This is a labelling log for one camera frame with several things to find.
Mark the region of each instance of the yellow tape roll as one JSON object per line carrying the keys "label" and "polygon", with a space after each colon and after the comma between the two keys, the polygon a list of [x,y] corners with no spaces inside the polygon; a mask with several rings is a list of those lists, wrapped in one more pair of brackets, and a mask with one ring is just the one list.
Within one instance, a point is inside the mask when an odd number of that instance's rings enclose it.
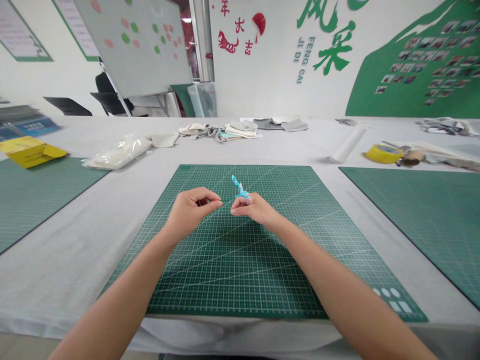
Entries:
{"label": "yellow tape roll", "polygon": [[376,144],[367,151],[365,156],[370,160],[382,164],[394,164],[400,160],[405,153],[395,147]]}

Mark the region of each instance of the table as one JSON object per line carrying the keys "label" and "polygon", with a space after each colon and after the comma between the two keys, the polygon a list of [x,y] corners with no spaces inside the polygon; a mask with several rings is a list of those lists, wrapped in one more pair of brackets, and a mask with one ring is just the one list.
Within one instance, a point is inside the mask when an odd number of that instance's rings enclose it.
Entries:
{"label": "table", "polygon": [[[199,119],[62,116],[54,120],[64,129],[41,139],[74,157],[91,157],[123,135],[175,131]],[[361,155],[382,140],[426,141],[437,146],[479,141],[424,133],[414,119],[363,120],[371,129],[345,166],[383,168],[385,165]],[[230,120],[204,121],[224,125]],[[338,165],[326,159],[352,128],[333,119],[307,122],[308,131],[264,131],[263,138],[226,144],[211,138],[180,138],[176,147],[155,149],[108,174],[0,256],[0,331],[58,339],[65,336],[96,300],[179,164],[308,165],[428,316],[429,323],[411,325],[420,338],[439,356],[478,358],[480,312]],[[460,171],[423,163],[417,168]],[[282,359],[345,359],[352,355],[329,321],[200,316],[145,318],[130,349]]]}

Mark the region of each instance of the photo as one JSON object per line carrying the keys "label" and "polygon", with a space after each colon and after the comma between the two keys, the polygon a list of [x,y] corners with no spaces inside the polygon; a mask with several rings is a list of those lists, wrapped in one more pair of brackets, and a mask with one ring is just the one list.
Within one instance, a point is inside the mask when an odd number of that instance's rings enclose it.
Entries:
{"label": "photo", "polygon": [[420,49],[426,49],[428,48],[430,45],[432,45],[432,43],[434,42],[435,38],[434,37],[424,37],[421,41],[420,41],[420,46],[419,48]]}
{"label": "photo", "polygon": [[377,87],[375,90],[375,94],[383,94],[386,88],[387,88],[386,86]]}
{"label": "photo", "polygon": [[408,60],[410,60],[410,61],[420,61],[424,52],[425,51],[414,51],[414,52],[411,53]]}
{"label": "photo", "polygon": [[454,88],[464,88],[465,85],[467,85],[469,82],[471,82],[472,80],[460,80],[459,82],[457,82],[454,86]]}
{"label": "photo", "polygon": [[422,61],[430,61],[434,58],[436,51],[427,51],[423,56],[421,57]]}
{"label": "photo", "polygon": [[477,61],[478,58],[479,58],[478,56],[468,56],[468,57],[465,59],[465,61],[461,63],[460,66],[470,66],[470,65],[473,65],[473,64]]}
{"label": "photo", "polygon": [[445,80],[443,84],[440,86],[441,88],[450,88],[455,84],[457,80]]}
{"label": "photo", "polygon": [[452,48],[456,47],[456,46],[459,44],[460,40],[462,40],[461,37],[452,37],[451,39],[449,39],[449,40],[446,42],[445,47],[446,47],[447,49],[452,49]]}
{"label": "photo", "polygon": [[438,95],[439,98],[448,98],[453,90],[442,90],[442,92]]}
{"label": "photo", "polygon": [[401,73],[409,73],[414,68],[414,66],[415,66],[415,64],[405,64],[401,68],[400,72]]}
{"label": "photo", "polygon": [[457,33],[468,33],[477,23],[478,20],[467,20],[461,23],[461,25],[456,30]]}
{"label": "photo", "polygon": [[477,38],[476,36],[467,36],[466,38],[464,38],[460,44],[460,49],[469,48],[470,45],[473,44],[476,38]]}
{"label": "photo", "polygon": [[429,92],[427,92],[425,94],[425,96],[427,98],[431,98],[431,97],[434,97],[435,95],[437,95],[439,93],[440,90],[430,90]]}
{"label": "photo", "polygon": [[437,70],[435,70],[431,75],[432,76],[443,76],[445,72],[447,71],[447,68],[445,67],[439,67]]}
{"label": "photo", "polygon": [[460,24],[460,21],[449,21],[446,23],[446,25],[443,27],[443,29],[441,30],[441,33],[442,34],[448,34],[448,33],[451,33],[453,29],[455,29],[455,27]]}
{"label": "photo", "polygon": [[420,42],[419,37],[412,37],[410,40],[405,45],[405,49],[415,49],[415,47],[418,45]]}
{"label": "photo", "polygon": [[429,88],[438,88],[441,83],[443,83],[444,80],[433,80],[430,85],[428,85]]}
{"label": "photo", "polygon": [[393,64],[390,68],[389,73],[398,73],[402,68],[403,64]]}
{"label": "photo", "polygon": [[457,75],[457,73],[460,71],[460,69],[458,67],[454,67],[454,68],[451,68],[450,70],[448,70],[445,74],[446,77],[452,77],[452,76],[455,76]]}
{"label": "photo", "polygon": [[431,45],[432,49],[440,49],[443,44],[448,40],[448,37],[437,37],[433,44]]}
{"label": "photo", "polygon": [[439,51],[433,57],[433,61],[442,61],[450,54],[450,51]]}
{"label": "photo", "polygon": [[406,78],[406,80],[403,82],[404,84],[411,84],[414,82],[414,80],[416,79],[417,77],[416,76],[409,76]]}
{"label": "photo", "polygon": [[417,64],[413,67],[413,70],[411,71],[412,73],[421,73],[423,69],[425,69],[425,67],[427,66],[427,64]]}
{"label": "photo", "polygon": [[398,55],[397,60],[398,61],[405,61],[405,60],[407,60],[407,58],[409,57],[409,55],[411,53],[412,53],[411,51],[402,51],[400,53],[400,55]]}
{"label": "photo", "polygon": [[401,83],[404,79],[405,79],[405,76],[397,75],[393,78],[393,81],[391,83],[398,84],[398,83]]}
{"label": "photo", "polygon": [[462,61],[464,57],[463,56],[454,56],[450,59],[449,62],[446,63],[447,66],[455,66],[457,65],[459,62]]}
{"label": "photo", "polygon": [[474,72],[473,68],[468,68],[463,70],[458,76],[467,77],[467,76],[470,76],[473,72]]}
{"label": "photo", "polygon": [[395,77],[395,75],[385,75],[383,77],[383,80],[381,81],[382,83],[389,83],[392,81],[392,79]]}

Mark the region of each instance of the left hand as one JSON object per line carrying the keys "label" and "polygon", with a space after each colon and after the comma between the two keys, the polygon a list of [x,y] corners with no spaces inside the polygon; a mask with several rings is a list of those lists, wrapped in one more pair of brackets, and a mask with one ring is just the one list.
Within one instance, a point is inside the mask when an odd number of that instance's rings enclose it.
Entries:
{"label": "left hand", "polygon": [[176,245],[193,233],[205,216],[223,205],[220,196],[206,187],[181,192],[176,196],[161,233],[165,234],[172,245]]}

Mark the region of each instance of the green wall mural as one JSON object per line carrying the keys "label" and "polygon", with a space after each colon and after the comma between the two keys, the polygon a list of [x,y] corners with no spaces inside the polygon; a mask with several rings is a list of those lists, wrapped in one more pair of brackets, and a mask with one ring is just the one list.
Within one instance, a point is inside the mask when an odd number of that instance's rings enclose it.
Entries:
{"label": "green wall mural", "polygon": [[447,0],[368,55],[347,116],[480,118],[480,0]]}

